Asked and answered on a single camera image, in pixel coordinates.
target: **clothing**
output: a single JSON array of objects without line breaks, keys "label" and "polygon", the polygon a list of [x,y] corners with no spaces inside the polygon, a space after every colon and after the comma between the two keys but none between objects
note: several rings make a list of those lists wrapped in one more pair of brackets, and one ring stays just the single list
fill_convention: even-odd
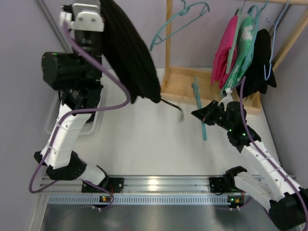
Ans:
[{"label": "clothing", "polygon": [[[262,29],[257,33],[254,49],[254,57],[245,72],[246,80],[244,83],[243,97],[259,91],[262,94],[267,92],[268,85],[276,88],[276,79],[274,72],[270,70],[269,79],[266,81],[264,77],[264,65],[266,67],[266,75],[269,73],[270,66],[270,34],[266,29]],[[240,95],[240,87],[237,87],[237,94]]]},{"label": "clothing", "polygon": [[151,55],[132,22],[113,0],[100,0],[105,19],[103,55],[128,89],[131,103],[138,96],[161,100],[160,84]]},{"label": "clothing", "polygon": [[227,88],[233,89],[244,76],[245,70],[242,70],[242,64],[244,63],[245,57],[249,53],[250,46],[253,41],[253,35],[254,21],[253,18],[249,16],[246,17],[241,24],[240,36],[237,45],[238,50],[236,62],[226,84],[223,87],[224,90]]},{"label": "clothing", "polygon": [[[211,77],[211,85],[214,84],[215,81],[219,81],[219,88],[225,85],[229,75],[231,72],[226,74],[227,64],[228,64],[228,55],[229,51],[231,50],[234,35],[236,31],[238,16],[234,16],[228,23],[225,33],[220,41],[219,48],[215,55],[215,59],[213,62],[213,69],[212,69],[212,77]],[[236,57],[237,49],[235,47],[232,63],[231,63],[231,70],[235,64],[235,57]]]}]

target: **green and white garment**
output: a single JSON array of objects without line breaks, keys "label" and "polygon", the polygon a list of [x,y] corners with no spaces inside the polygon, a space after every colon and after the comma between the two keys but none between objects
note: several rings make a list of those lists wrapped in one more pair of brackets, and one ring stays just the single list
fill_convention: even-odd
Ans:
[{"label": "green and white garment", "polygon": [[248,67],[245,70],[243,69],[244,60],[249,54],[249,50],[253,42],[254,25],[254,19],[250,16],[242,21],[239,34],[240,37],[238,38],[237,42],[238,51],[236,62],[227,82],[223,87],[223,90],[226,90],[227,88],[233,89],[241,81],[245,71],[251,64],[252,57],[247,57],[250,58],[250,62]]}]

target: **wooden clothing rack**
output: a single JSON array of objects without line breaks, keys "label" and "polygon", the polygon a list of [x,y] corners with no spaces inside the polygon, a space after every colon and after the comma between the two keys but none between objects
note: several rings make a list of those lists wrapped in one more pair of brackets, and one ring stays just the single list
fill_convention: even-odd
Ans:
[{"label": "wooden clothing rack", "polygon": [[[265,0],[247,0],[265,2]],[[172,17],[172,0],[167,0],[167,21]],[[272,3],[287,3],[287,0],[269,0]],[[308,5],[308,0],[290,0],[293,5]],[[288,38],[273,59],[273,71],[276,71],[286,54],[293,46],[299,35],[303,32],[308,23],[308,7],[296,23]],[[166,36],[171,34],[171,22],[166,26]],[[196,104],[192,89],[194,78],[198,77],[199,93],[202,106],[207,106],[212,100],[220,101],[220,89],[216,82],[211,86],[211,72],[201,71],[192,68],[170,66],[171,38],[166,40],[166,70],[162,83],[161,96],[165,100],[179,103]],[[232,94],[233,99],[239,101],[236,92]],[[244,102],[248,114],[257,115],[261,111],[260,93],[250,95]]]}]

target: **black cloth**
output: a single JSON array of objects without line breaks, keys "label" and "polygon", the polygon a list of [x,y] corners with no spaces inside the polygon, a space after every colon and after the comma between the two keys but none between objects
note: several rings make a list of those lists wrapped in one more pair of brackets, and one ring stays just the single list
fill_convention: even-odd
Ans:
[{"label": "black cloth", "polygon": [[[268,89],[268,85],[274,88],[277,87],[276,79],[272,69],[270,70],[270,77],[267,81],[264,77],[264,65],[268,75],[271,56],[270,34],[266,29],[258,31],[254,47],[254,57],[244,74],[244,76],[246,76],[246,80],[244,83],[243,98],[257,91],[265,94]],[[236,88],[237,94],[239,96],[240,89],[241,86]]]},{"label": "black cloth", "polygon": [[154,103],[161,100],[160,84],[147,46],[136,28],[113,0],[101,0],[105,20],[103,55],[129,90],[131,103],[138,96]]}]

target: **white table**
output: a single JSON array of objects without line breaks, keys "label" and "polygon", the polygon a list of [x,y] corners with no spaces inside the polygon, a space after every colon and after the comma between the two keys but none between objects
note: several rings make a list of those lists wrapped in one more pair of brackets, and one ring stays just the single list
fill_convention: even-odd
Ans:
[{"label": "white table", "polygon": [[[160,79],[164,72],[157,70]],[[108,78],[103,78],[103,84],[106,106],[125,100],[124,93]],[[179,110],[142,98],[124,108],[99,113],[95,131],[80,136],[74,150],[111,175],[221,175],[235,166],[258,175],[229,143],[224,129],[206,126],[207,141],[203,141],[201,122],[191,115],[197,106],[176,105],[185,112],[184,122],[179,122]],[[278,161],[264,112],[247,115],[247,121]]]}]

